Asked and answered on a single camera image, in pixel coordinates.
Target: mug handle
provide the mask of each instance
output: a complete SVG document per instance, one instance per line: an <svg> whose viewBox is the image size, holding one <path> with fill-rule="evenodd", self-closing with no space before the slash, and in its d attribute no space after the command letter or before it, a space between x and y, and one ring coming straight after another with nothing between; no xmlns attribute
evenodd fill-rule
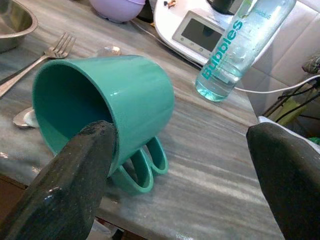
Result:
<svg viewBox="0 0 320 240"><path fill-rule="evenodd" d="M149 156L140 148L130 159L138 183L129 175L122 165L111 175L112 181L122 190L132 195L150 192L154 186L154 176L150 167L151 160Z"/></svg>
<svg viewBox="0 0 320 240"><path fill-rule="evenodd" d="M169 169L169 164L160 140L155 136L146 144L146 147L152 158L152 160L149 159L149 164L153 175L158 176L166 174Z"/></svg>

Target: purple bowl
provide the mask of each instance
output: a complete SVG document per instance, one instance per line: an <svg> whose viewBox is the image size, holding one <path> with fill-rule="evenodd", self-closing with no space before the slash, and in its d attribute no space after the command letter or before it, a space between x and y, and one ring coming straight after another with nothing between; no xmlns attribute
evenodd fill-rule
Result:
<svg viewBox="0 0 320 240"><path fill-rule="evenodd" d="M89 0L99 15L116 23L134 19L141 12L146 0Z"/></svg>

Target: white appliance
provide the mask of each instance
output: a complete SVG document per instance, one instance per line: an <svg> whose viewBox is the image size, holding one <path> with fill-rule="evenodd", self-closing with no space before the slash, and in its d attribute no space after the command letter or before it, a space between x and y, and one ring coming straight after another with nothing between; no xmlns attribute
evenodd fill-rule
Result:
<svg viewBox="0 0 320 240"><path fill-rule="evenodd" d="M157 0L154 10L155 28L161 39L201 65L208 61L232 18L233 15L215 11L207 0L176 0L176 6L170 9L164 5L164 0ZM263 55L277 33L255 61Z"/></svg>

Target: gray marble surface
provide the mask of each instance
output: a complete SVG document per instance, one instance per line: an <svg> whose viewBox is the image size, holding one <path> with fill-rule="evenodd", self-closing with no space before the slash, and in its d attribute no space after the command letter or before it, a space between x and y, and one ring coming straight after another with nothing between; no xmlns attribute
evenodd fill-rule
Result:
<svg viewBox="0 0 320 240"><path fill-rule="evenodd" d="M98 17L86 0L19 2L34 12L39 27L20 47L0 54L0 78L34 61L63 32L77 37L71 58L115 44L125 53L152 59L171 77L175 110L159 134L168 174L155 179L150 193L138 196L107 181L99 217L149 239L283 238L250 158L246 132L257 118L246 94L233 91L221 103L206 101L194 87L198 70L132 23ZM0 99L0 173L24 184L53 157L37 129L12 124L31 105L35 73Z"/></svg>

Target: metal fork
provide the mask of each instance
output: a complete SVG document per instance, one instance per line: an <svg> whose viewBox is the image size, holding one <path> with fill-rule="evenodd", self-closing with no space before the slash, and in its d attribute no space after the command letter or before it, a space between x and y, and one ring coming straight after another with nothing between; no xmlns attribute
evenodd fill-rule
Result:
<svg viewBox="0 0 320 240"><path fill-rule="evenodd" d="M51 47L44 51L38 60L23 68L23 70L0 80L0 98L6 94L24 75L38 64L48 59L64 59L74 46L76 38L69 33L64 33Z"/></svg>

